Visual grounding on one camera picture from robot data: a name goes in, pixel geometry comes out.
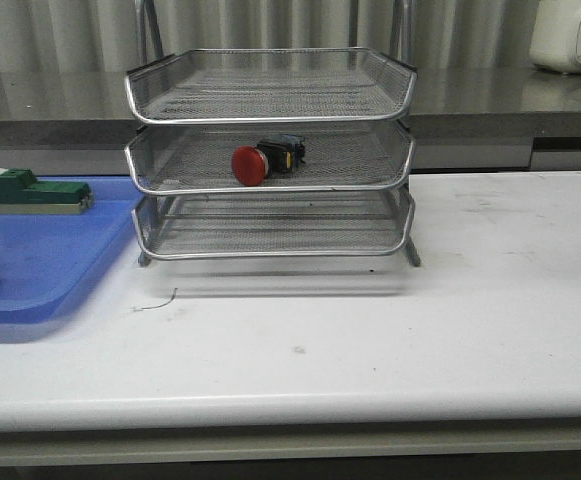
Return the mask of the silver metal rack frame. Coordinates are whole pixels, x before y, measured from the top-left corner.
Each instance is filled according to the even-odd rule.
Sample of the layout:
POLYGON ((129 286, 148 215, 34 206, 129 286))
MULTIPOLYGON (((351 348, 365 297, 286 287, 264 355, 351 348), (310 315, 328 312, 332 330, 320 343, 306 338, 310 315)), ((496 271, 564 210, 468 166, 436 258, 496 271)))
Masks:
MULTIPOLYGON (((137 35, 138 35, 138 50, 139 50, 140 57, 144 59, 144 61, 140 65, 140 67, 142 67, 142 66, 149 64, 151 62, 161 60, 169 55, 165 54, 163 51, 162 41, 160 38, 159 24, 158 24, 158 20, 156 17, 156 9, 155 9, 154 4, 150 1, 139 1, 135 5, 135 10, 136 10, 136 23, 137 23, 137 35), (146 60, 146 57, 149 54, 155 55, 154 61, 146 60)), ((408 131, 408 129, 404 125, 404 118, 406 117, 407 114, 408 114, 408 112, 405 115, 403 115, 399 118, 395 118, 395 119, 357 120, 357 121, 365 121, 365 122, 368 122, 368 121, 397 121, 410 134, 410 132, 408 131)), ((142 126, 141 126, 141 129, 140 129, 138 135, 145 128, 150 127, 150 126, 188 126, 188 125, 153 125, 153 124, 144 124, 142 122, 141 122, 141 124, 142 124, 142 126)), ((259 124, 259 123, 228 123, 228 124, 259 124)), ((193 125, 226 125, 226 124, 193 124, 193 125)), ((259 192, 259 191, 252 192, 250 190, 252 187, 247 187, 247 186, 244 186, 244 187, 245 187, 244 190, 242 190, 240 192, 227 193, 227 194, 294 193, 294 192, 259 192)), ((401 186, 392 187, 389 189, 400 188, 400 187, 404 187, 409 191, 408 176, 407 176, 406 181, 401 186)), ((159 195, 148 195, 148 194, 143 193, 142 191, 140 191, 140 192, 143 195, 142 199, 146 196, 161 197, 159 195)))

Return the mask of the silver mesh tray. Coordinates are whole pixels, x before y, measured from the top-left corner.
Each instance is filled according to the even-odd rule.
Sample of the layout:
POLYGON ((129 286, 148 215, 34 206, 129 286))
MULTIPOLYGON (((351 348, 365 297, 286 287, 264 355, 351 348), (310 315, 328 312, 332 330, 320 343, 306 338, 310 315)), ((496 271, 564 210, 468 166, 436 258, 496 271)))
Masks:
POLYGON ((252 192, 363 191, 401 186, 415 141, 397 121, 150 126, 125 148, 131 178, 148 195, 236 193, 233 152, 279 134, 301 136, 298 168, 252 192))
POLYGON ((127 72, 144 124, 386 120, 405 115, 414 67, 369 48, 194 49, 127 72))
POLYGON ((146 196, 132 212, 142 262, 261 257, 383 256, 410 237, 409 191, 146 196))

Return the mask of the blue plastic tray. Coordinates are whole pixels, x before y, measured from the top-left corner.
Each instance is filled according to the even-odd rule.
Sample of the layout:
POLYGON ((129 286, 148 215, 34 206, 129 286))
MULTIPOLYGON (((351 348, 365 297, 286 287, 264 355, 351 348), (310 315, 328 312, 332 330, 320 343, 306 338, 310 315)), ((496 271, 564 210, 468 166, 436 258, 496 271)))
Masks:
POLYGON ((82 180, 95 203, 80 215, 0 215, 0 325, 41 324, 62 303, 80 303, 133 240, 132 181, 82 180))

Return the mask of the green terminal block component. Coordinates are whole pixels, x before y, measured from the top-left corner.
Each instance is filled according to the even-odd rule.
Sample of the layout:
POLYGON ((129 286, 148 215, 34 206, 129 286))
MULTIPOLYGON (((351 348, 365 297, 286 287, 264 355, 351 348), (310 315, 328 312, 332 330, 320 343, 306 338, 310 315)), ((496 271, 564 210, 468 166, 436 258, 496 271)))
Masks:
POLYGON ((79 215, 93 205, 86 182, 40 180, 30 169, 0 168, 0 215, 79 215))

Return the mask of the white kitchen appliance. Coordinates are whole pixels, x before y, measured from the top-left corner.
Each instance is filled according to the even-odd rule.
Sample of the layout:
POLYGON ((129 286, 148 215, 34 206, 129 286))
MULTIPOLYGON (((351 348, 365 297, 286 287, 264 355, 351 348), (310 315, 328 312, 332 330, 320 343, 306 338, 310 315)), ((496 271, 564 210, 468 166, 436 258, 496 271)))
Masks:
POLYGON ((538 3, 529 58, 538 68, 581 73, 581 1, 538 3))

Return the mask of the red emergency stop button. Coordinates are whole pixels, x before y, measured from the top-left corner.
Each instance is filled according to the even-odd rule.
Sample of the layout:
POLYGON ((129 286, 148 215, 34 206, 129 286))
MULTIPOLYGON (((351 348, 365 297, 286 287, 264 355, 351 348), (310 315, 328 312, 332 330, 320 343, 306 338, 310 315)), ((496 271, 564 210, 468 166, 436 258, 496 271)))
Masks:
POLYGON ((305 138, 279 134, 258 141, 255 146, 240 146, 232 155, 234 177, 244 186, 261 185, 275 174, 290 174, 304 162, 305 138))

